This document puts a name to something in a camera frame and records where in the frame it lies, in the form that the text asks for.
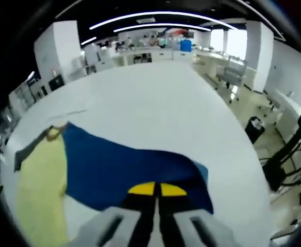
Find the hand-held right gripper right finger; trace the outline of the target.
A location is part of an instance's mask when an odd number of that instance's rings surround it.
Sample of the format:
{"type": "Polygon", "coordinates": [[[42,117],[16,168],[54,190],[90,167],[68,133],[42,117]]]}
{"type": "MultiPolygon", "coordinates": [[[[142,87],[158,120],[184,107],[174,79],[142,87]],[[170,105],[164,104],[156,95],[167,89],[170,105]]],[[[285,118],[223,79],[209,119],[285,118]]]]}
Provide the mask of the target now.
{"type": "Polygon", "coordinates": [[[159,228],[165,246],[233,246],[233,232],[212,214],[197,209],[187,192],[158,185],[159,228]]]}

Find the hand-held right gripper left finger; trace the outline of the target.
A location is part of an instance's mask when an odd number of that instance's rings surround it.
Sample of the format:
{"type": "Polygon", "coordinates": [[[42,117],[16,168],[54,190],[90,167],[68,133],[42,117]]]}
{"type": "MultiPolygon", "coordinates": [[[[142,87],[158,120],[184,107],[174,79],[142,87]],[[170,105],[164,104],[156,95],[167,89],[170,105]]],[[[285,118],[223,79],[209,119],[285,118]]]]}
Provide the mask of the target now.
{"type": "Polygon", "coordinates": [[[103,210],[79,229],[70,246],[148,246],[154,227],[156,183],[138,184],[119,206],[103,210]]]}

